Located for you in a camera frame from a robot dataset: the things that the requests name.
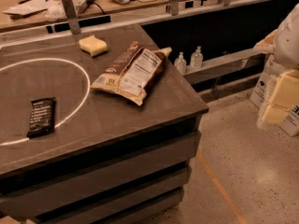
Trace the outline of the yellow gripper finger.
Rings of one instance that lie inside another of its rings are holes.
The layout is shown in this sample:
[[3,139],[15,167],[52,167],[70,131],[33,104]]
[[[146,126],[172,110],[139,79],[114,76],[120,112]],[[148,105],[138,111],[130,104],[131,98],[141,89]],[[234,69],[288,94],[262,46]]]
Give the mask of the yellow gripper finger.
[[289,70],[277,78],[277,84],[270,97],[270,105],[292,110],[299,105],[299,71]]
[[289,111],[280,107],[262,104],[258,113],[258,125],[279,125],[287,116]]

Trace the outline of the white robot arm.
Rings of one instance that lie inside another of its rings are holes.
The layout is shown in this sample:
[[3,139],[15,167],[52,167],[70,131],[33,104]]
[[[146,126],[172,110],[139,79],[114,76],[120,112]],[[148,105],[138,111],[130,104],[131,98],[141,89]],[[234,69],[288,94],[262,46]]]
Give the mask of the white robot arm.
[[299,4],[253,50],[272,55],[274,64],[283,67],[266,82],[257,121],[259,128],[280,125],[299,105]]

